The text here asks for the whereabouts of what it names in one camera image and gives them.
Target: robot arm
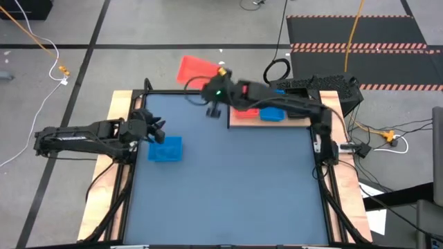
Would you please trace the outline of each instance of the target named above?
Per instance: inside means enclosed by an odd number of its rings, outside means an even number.
[[[35,133],[37,156],[60,151],[105,154],[118,163],[130,163],[139,140],[163,143],[165,121],[145,109],[131,113],[128,121],[103,120],[84,127],[46,127]]]
[[[275,93],[263,84],[248,81],[234,84],[230,77],[230,71],[220,68],[218,74],[202,88],[202,98],[213,103],[213,107],[207,112],[209,116],[219,117],[219,111],[215,110],[218,102],[239,110],[277,107],[300,113],[311,120],[314,133],[320,137],[320,148],[317,151],[320,161],[330,165],[338,163],[338,146],[331,139],[332,112],[329,108],[314,100]]]

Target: black box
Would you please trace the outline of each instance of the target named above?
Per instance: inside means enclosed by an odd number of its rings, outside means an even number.
[[[53,7],[52,0],[19,0],[19,3],[29,20],[46,20]],[[3,6],[15,19],[25,19],[14,0],[0,0],[0,6]],[[9,20],[3,12],[0,12],[0,18]]]
[[[318,91],[337,91],[343,117],[363,101],[359,81],[348,73],[338,75],[314,75],[308,79],[285,79],[271,82],[273,89],[306,88],[314,99]]]

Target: red striped tape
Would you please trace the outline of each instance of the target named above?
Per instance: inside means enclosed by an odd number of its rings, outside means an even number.
[[[287,15],[286,18],[355,18],[354,15]],[[361,15],[362,18],[371,18],[371,17],[383,17],[383,18],[393,18],[393,17],[410,17],[408,15]]]
[[[292,48],[346,48],[346,43],[296,43],[291,44]],[[428,46],[426,44],[374,44],[374,43],[361,43],[351,44],[352,49],[425,49]]]
[[[361,90],[386,90],[386,91],[443,91],[443,85],[412,85],[412,84],[361,84]]]
[[[340,48],[293,48],[292,53],[346,53],[346,49]],[[350,53],[378,53],[378,54],[434,54],[441,53],[440,50],[404,50],[404,49],[350,49]]]

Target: blue table surface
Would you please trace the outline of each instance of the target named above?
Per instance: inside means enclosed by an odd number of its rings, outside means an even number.
[[[148,162],[140,145],[124,244],[327,244],[307,128],[227,129],[226,106],[207,118],[183,95],[146,107],[183,138],[183,160]]]

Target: white paper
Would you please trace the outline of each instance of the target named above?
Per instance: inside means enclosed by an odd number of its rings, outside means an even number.
[[[383,194],[383,192],[376,190],[373,187],[369,187],[360,183],[361,188],[363,188],[370,196],[376,196],[378,194]],[[361,191],[361,195],[363,198],[368,197],[367,194]],[[366,216],[368,217],[369,228],[371,231],[379,233],[381,235],[385,234],[385,226],[386,226],[386,210],[375,210],[366,212]]]

